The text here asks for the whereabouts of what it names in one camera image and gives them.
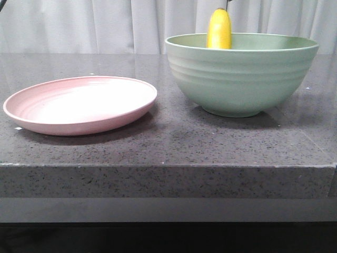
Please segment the pink plate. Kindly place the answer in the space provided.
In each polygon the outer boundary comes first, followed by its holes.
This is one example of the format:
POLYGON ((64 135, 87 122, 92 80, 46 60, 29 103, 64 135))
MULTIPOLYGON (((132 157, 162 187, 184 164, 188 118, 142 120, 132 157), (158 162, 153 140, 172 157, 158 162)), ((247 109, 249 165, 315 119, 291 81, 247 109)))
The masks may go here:
POLYGON ((136 121, 156 97, 156 88, 141 80, 83 76, 25 88, 11 95, 3 110, 17 125, 33 132, 86 135, 136 121))

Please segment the yellow banana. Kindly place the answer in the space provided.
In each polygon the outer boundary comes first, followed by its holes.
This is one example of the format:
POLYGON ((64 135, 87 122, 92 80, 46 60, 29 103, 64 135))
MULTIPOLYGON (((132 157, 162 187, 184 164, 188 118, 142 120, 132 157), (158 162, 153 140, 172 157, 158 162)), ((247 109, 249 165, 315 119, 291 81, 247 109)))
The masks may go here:
POLYGON ((206 36, 206 47, 215 49, 231 49, 231 19, 223 8, 216 9, 211 15, 206 36))

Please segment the white curtain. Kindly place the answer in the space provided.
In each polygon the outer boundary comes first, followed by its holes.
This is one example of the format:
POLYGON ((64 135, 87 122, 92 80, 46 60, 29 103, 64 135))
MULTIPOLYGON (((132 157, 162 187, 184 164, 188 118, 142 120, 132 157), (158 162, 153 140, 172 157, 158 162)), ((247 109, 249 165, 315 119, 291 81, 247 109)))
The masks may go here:
MULTIPOLYGON (((161 54, 167 37, 204 33, 225 1, 7 1, 3 53, 161 54)), ((336 53, 336 1, 231 1, 234 32, 311 38, 336 53)))

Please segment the green ribbed bowl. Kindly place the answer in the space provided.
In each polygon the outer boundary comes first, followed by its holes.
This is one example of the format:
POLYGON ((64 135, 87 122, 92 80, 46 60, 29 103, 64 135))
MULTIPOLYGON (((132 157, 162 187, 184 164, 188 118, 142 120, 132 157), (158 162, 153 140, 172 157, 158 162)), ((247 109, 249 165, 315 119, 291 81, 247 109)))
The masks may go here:
POLYGON ((300 86, 319 49, 316 41, 277 34, 234 33, 230 49, 206 47, 206 34, 166 39, 182 93, 220 116, 253 116, 287 100, 300 86))

